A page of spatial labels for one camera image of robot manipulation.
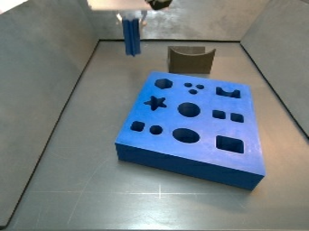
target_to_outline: small circular hole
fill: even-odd
[[[159,125],[153,125],[149,128],[149,133],[151,134],[161,134],[161,131],[163,131],[163,129],[161,129],[161,127]]]
[[[189,92],[192,95],[195,95],[195,94],[197,93],[197,91],[193,90],[193,89],[191,89],[188,92]]]
[[[191,83],[184,83],[184,87],[189,88],[191,87]]]
[[[187,128],[177,128],[172,131],[173,138],[183,143],[196,143],[199,141],[199,135]]]
[[[196,85],[196,88],[201,90],[201,89],[203,89],[203,85],[201,85],[201,84],[197,84],[197,85]]]
[[[179,113],[185,117],[196,117],[200,113],[200,109],[192,103],[181,103],[179,105]]]

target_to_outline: arch-shaped hole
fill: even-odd
[[[151,126],[151,128],[149,128],[149,133],[151,134],[161,134],[161,132],[163,132],[163,129],[161,129],[161,127],[159,125]]]
[[[239,90],[232,90],[231,92],[227,92],[220,87],[216,87],[216,94],[222,97],[240,98],[240,91]]]
[[[196,117],[200,113],[200,108],[193,103],[181,103],[177,110],[185,117]]]
[[[172,132],[173,138],[183,143],[196,143],[199,141],[199,135],[187,128],[177,128]]]

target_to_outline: dark brown object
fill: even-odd
[[[208,74],[215,52],[212,49],[204,53],[204,47],[168,46],[168,72]]]

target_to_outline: blue shape sorter block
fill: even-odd
[[[254,189],[266,169],[248,86],[152,72],[116,149],[121,161]]]

